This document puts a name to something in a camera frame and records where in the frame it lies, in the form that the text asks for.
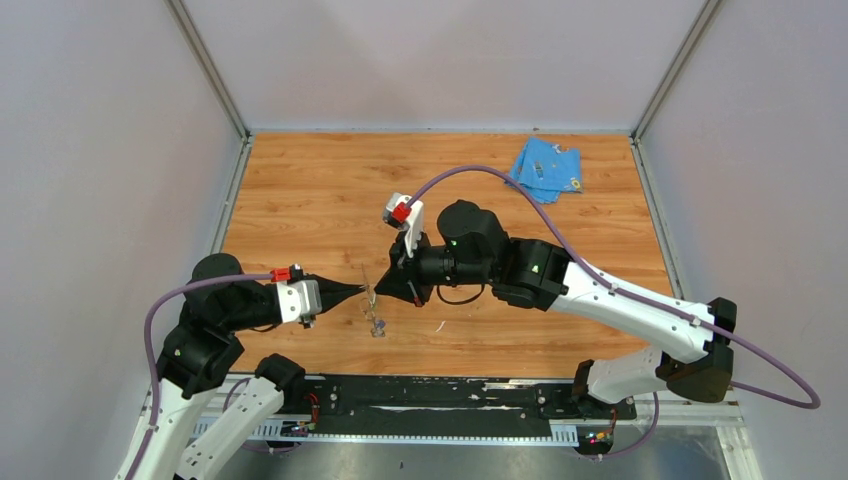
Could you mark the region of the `key with blue tag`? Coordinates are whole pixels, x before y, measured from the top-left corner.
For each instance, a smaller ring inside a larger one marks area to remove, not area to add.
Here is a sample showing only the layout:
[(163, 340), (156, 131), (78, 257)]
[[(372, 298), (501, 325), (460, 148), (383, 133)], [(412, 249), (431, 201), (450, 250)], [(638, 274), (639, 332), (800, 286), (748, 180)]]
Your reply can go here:
[(372, 327), (372, 329), (371, 329), (371, 335), (372, 335), (374, 338), (382, 338), (382, 337), (384, 337), (384, 336), (385, 336), (384, 328), (385, 328), (385, 322), (384, 322), (383, 320), (381, 320), (381, 319), (376, 320), (376, 321), (373, 323), (373, 327)]

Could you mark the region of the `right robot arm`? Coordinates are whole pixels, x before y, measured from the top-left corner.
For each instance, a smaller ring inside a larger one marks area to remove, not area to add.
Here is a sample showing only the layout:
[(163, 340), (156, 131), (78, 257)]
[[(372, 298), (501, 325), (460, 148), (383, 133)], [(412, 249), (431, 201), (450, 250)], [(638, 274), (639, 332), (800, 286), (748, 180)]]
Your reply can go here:
[(510, 306), (581, 316), (647, 342), (635, 354), (579, 364), (570, 393), (584, 417), (657, 391), (701, 403), (724, 400), (734, 353), (710, 328), (734, 329), (732, 301), (686, 302), (623, 281), (561, 246), (509, 236), (493, 212), (465, 200), (440, 213), (444, 242), (433, 246), (420, 228), (422, 211), (416, 203), (409, 225), (401, 227), (375, 294), (422, 307), (441, 286), (490, 287)]

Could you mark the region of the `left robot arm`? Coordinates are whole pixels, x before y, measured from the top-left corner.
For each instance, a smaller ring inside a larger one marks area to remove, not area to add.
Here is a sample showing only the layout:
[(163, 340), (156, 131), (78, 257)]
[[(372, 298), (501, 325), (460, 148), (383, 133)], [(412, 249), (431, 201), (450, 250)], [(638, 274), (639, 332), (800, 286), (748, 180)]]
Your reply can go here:
[(230, 254), (199, 261), (190, 281), (157, 299), (145, 317), (150, 396), (117, 478), (214, 479), (272, 414), (306, 404), (316, 418), (319, 402), (306, 391), (305, 369), (272, 354), (220, 417), (192, 436), (244, 351), (237, 332), (310, 328), (317, 315), (365, 289), (308, 274), (297, 264), (247, 274)]

